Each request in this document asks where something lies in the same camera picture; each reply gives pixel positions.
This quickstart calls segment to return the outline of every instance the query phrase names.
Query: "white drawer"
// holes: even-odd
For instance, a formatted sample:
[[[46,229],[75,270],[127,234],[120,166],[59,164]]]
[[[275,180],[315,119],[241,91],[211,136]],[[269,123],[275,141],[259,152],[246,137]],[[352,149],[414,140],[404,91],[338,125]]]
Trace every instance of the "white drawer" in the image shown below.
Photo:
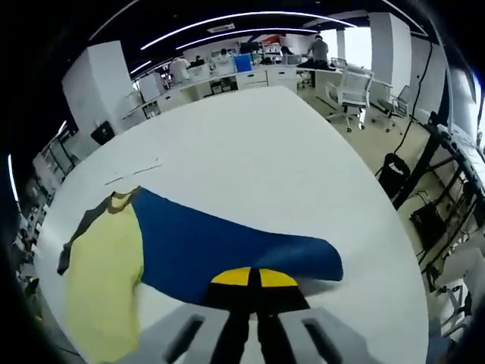
[[[237,89],[239,91],[243,90],[243,89],[256,89],[258,87],[267,87],[268,86],[268,82],[266,81],[263,81],[263,82],[253,82],[253,83],[238,83],[237,84]]]
[[[281,67],[270,68],[266,70],[268,74],[268,84],[271,86],[271,82],[275,80],[296,80],[296,70],[285,69]]]
[[[169,91],[157,99],[160,112],[171,110],[188,102],[189,100],[179,90]]]
[[[266,71],[254,71],[236,75],[238,85],[247,83],[267,82]]]

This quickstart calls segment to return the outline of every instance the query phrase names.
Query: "white table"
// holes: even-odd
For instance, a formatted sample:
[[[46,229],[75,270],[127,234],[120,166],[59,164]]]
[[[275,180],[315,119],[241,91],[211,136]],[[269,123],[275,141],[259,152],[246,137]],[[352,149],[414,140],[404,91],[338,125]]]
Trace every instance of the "white table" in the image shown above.
[[[56,268],[62,244],[85,210],[113,190],[137,185],[252,228],[328,240],[342,256],[344,280],[309,297],[310,305],[325,307],[362,335],[382,363],[424,363],[424,287],[396,211],[352,147],[283,87],[168,111],[116,136],[67,176],[46,216],[35,261],[61,328],[66,279]],[[141,328],[182,304],[144,284],[136,296]],[[242,362],[260,364],[255,325]]]

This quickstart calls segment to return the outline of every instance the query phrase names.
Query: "window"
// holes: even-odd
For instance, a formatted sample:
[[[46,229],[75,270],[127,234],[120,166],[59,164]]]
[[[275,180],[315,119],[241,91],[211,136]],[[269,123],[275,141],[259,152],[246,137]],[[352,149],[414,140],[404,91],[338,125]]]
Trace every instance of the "window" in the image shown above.
[[[320,35],[324,42],[328,45],[328,54],[327,58],[328,61],[330,61],[331,58],[338,58],[339,52],[337,51],[337,45],[336,45],[336,30],[335,29],[329,29],[329,30],[322,30],[320,32]]]
[[[372,67],[371,28],[346,28],[344,37],[347,63],[370,70]]]

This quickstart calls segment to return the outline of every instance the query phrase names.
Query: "white pillar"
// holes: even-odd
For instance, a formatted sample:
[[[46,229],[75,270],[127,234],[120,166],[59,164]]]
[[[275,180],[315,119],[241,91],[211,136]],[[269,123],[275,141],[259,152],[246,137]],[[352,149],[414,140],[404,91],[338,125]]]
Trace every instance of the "white pillar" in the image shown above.
[[[341,59],[346,59],[346,38],[344,30],[337,30],[336,32],[336,51]]]
[[[370,13],[372,71],[374,77],[392,85],[397,96],[411,80],[411,34],[409,26],[390,13]]]
[[[124,131],[120,107],[133,87],[119,41],[87,48],[64,76],[62,88],[85,138],[103,121],[115,133]]]

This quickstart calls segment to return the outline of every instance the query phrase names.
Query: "white office chair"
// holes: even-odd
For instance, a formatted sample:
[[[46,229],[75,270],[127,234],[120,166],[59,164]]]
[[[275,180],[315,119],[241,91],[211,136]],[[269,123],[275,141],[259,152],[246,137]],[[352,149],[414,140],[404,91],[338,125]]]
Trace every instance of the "white office chair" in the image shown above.
[[[485,295],[485,258],[477,247],[467,247],[457,250],[449,256],[443,267],[443,273],[436,280],[436,286],[441,286],[440,292],[447,293],[452,303],[453,314],[444,321],[443,325],[451,322],[452,327],[445,336],[457,331],[459,328],[465,328],[469,323],[469,318],[461,320],[458,324],[462,312],[466,314],[466,305],[463,300],[463,286],[458,285],[449,289],[447,285],[459,278],[463,278],[468,292],[471,296],[471,314],[473,315]]]
[[[390,127],[395,127],[396,123],[391,121],[393,115],[397,115],[401,118],[407,118],[409,116],[409,99],[411,98],[411,89],[409,86],[404,86],[399,93],[399,96],[390,96],[390,100],[378,99],[377,103],[384,108],[384,111],[389,118]],[[386,129],[386,133],[390,132],[390,127]]]
[[[330,114],[327,120],[343,116],[347,121],[347,132],[351,132],[349,116],[358,116],[358,127],[364,129],[365,109],[369,107],[369,89],[374,72],[360,67],[345,66],[339,86],[327,82],[327,98],[336,102],[341,111]]]

